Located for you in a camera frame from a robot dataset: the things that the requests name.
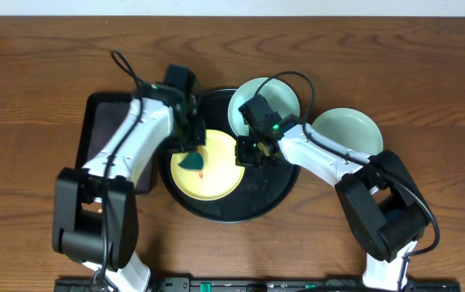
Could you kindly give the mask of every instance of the green object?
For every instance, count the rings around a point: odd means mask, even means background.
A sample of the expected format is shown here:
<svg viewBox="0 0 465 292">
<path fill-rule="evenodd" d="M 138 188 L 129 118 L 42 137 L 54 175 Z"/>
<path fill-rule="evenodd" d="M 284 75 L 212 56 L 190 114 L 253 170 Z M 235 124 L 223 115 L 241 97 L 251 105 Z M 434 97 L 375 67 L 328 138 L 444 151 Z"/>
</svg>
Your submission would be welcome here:
<svg viewBox="0 0 465 292">
<path fill-rule="evenodd" d="M 189 152 L 178 166 L 186 170 L 202 170 L 203 157 L 197 151 Z"/>
<path fill-rule="evenodd" d="M 201 283 L 200 292 L 210 292 L 210 283 Z"/>
</svg>

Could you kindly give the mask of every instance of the wooden table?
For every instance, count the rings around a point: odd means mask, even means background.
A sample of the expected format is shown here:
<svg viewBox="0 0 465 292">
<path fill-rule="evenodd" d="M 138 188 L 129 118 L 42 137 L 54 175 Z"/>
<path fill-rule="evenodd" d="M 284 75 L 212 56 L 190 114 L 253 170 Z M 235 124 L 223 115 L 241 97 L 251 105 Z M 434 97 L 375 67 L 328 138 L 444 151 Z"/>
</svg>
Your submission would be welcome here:
<svg viewBox="0 0 465 292">
<path fill-rule="evenodd" d="M 54 181 L 74 165 L 88 96 L 133 89 L 109 49 L 122 50 L 143 79 L 161 80 L 177 63 L 204 88 L 301 71 L 316 85 L 313 118 L 335 107 L 368 114 L 441 226 L 439 248 L 412 259 L 410 274 L 457 279 L 465 291 L 465 19 L 164 17 L 0 17 L 0 291 L 51 291 L 58 277 L 90 274 L 52 250 Z M 308 86 L 285 80 L 306 105 Z M 364 271 L 334 189 L 308 171 L 276 209 L 241 224 L 191 215 L 161 182 L 137 200 L 137 251 L 155 272 Z M 432 239 L 429 227 L 420 246 Z"/>
</svg>

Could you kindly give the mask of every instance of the plate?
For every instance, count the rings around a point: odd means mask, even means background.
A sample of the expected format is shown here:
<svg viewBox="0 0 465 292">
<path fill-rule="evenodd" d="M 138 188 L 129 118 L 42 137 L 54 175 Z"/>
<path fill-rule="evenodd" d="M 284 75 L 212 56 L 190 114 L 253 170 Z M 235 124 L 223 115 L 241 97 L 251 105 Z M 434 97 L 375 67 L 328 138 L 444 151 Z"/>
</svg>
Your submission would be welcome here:
<svg viewBox="0 0 465 292">
<path fill-rule="evenodd" d="M 384 141 L 376 123 L 356 109 L 330 109 L 315 119 L 312 128 L 358 152 L 376 155 L 384 149 Z"/>
<path fill-rule="evenodd" d="M 235 164 L 235 139 L 222 131 L 207 130 L 205 146 L 197 151 L 203 157 L 202 170 L 186 170 L 178 165 L 187 153 L 172 156 L 170 170 L 176 187 L 197 200 L 217 200 L 230 194 L 245 171 Z"/>
<path fill-rule="evenodd" d="M 243 116 L 239 112 L 239 107 L 246 101 L 253 98 L 257 88 L 268 78 L 256 78 L 241 85 L 232 96 L 228 108 L 228 119 L 230 128 L 236 135 L 248 135 L 248 126 L 243 121 Z M 281 80 L 272 79 L 260 90 L 261 94 L 273 111 L 279 112 L 281 118 L 290 114 L 300 115 L 299 99 L 290 86 Z"/>
<path fill-rule="evenodd" d="M 224 88 L 204 94 L 200 114 L 207 129 L 214 129 L 235 137 L 230 129 L 226 111 L 235 88 Z M 282 163 L 268 168 L 245 167 L 239 185 L 217 200 L 197 200 L 185 195 L 174 183 L 170 170 L 172 154 L 159 152 L 159 174 L 172 197 L 190 213 L 210 221 L 236 223 L 263 216 L 276 208 L 290 193 L 300 168 Z"/>
</svg>

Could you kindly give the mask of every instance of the yellow plate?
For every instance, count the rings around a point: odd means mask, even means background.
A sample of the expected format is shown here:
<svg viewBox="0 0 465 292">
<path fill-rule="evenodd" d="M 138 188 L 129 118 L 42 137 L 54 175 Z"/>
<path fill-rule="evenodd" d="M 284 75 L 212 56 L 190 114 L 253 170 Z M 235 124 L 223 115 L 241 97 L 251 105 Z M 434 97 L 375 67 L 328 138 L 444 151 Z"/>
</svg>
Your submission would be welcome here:
<svg viewBox="0 0 465 292">
<path fill-rule="evenodd" d="M 244 167 L 235 164 L 235 139 L 222 131 L 207 130 L 205 146 L 198 147 L 203 157 L 202 170 L 178 166 L 186 153 L 173 154 L 170 171 L 174 183 L 185 194 L 197 200 L 217 200 L 230 194 L 241 182 Z"/>
</svg>

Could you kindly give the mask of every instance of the green connector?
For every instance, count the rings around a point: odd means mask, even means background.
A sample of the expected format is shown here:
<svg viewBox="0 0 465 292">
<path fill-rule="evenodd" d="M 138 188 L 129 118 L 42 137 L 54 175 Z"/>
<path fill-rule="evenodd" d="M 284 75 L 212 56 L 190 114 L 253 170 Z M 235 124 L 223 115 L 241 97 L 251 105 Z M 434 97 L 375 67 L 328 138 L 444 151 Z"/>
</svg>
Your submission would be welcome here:
<svg viewBox="0 0 465 292">
<path fill-rule="evenodd" d="M 210 283 L 201 283 L 200 292 L 210 292 Z"/>
</svg>

